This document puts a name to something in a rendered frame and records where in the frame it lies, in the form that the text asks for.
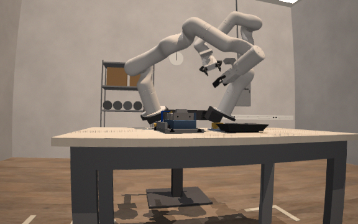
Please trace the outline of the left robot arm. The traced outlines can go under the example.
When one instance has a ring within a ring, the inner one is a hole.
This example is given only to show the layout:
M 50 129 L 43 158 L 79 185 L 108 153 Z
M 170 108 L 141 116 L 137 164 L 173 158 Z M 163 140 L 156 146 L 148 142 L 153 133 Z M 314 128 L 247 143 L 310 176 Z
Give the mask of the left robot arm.
M 254 15 L 243 14 L 241 12 L 234 11 L 225 18 L 218 29 L 227 35 L 235 25 L 241 26 L 242 40 L 245 40 L 254 45 L 252 32 L 259 30 L 262 27 L 262 20 Z M 200 54 L 201 59 L 203 59 L 204 56 L 206 57 L 209 56 L 209 54 L 212 55 L 213 53 L 212 49 L 209 49 L 208 45 L 205 44 L 205 41 L 200 38 L 198 38 L 198 40 L 194 43 L 194 48 Z M 231 116 L 231 113 L 243 89 L 253 80 L 253 78 L 254 70 L 252 68 L 244 75 L 241 75 L 233 83 L 229 84 L 218 106 L 218 109 L 214 107 L 213 108 L 227 116 L 234 118 Z

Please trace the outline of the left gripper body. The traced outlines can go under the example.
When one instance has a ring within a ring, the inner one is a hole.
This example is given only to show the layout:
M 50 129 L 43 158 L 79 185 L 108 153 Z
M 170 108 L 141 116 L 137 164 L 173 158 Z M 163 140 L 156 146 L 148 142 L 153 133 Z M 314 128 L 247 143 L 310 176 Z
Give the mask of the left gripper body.
M 206 57 L 204 56 L 204 58 L 202 59 L 202 63 L 203 63 L 204 67 L 207 67 L 208 71 L 217 68 L 217 67 L 215 67 L 217 61 L 212 55 L 209 55 L 209 56 L 206 56 Z

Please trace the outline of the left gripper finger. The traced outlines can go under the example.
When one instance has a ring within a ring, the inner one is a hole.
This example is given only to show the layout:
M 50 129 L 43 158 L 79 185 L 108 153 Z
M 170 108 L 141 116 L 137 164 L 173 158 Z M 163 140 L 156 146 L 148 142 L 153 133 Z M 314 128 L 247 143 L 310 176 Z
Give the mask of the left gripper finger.
M 222 65 L 222 60 L 217 60 L 216 66 L 219 68 L 219 71 L 221 71 L 221 65 Z
M 203 69 L 204 68 L 204 69 Z M 201 68 L 200 68 L 200 71 L 202 71 L 202 72 L 205 72 L 205 74 L 208 76 L 208 73 L 207 73 L 207 68 L 206 67 L 204 67 L 204 66 L 202 66 Z

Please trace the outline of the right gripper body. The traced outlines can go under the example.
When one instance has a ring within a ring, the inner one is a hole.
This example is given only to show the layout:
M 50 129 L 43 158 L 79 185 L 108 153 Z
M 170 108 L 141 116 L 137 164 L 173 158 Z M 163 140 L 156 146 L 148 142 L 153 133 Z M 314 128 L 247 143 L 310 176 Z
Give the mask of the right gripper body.
M 221 76 L 226 76 L 224 79 L 223 79 L 223 83 L 226 84 L 226 83 L 232 83 L 234 82 L 234 80 L 238 79 L 241 75 L 238 74 L 234 67 L 232 66 L 229 70 L 227 70 L 226 72 L 224 72 Z M 220 76 L 220 77 L 221 77 Z

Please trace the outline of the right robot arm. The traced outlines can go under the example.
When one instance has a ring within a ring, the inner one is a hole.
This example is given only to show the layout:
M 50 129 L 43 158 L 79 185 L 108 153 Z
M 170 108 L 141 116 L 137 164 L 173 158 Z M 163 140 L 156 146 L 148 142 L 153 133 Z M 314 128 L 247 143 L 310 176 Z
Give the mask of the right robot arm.
M 222 52 L 241 54 L 242 56 L 238 60 L 236 58 L 223 60 L 225 65 L 231 63 L 240 75 L 244 75 L 265 59 L 265 54 L 260 47 L 253 46 L 245 40 L 230 37 L 207 22 L 197 17 L 191 17 L 183 23 L 182 31 L 179 34 L 164 38 L 154 48 L 125 63 L 124 70 L 129 76 L 140 74 L 137 89 L 145 109 L 142 113 L 143 117 L 154 116 L 166 109 L 165 106 L 160 106 L 152 83 L 154 65 L 169 55 L 188 48 L 193 43 L 195 36 Z

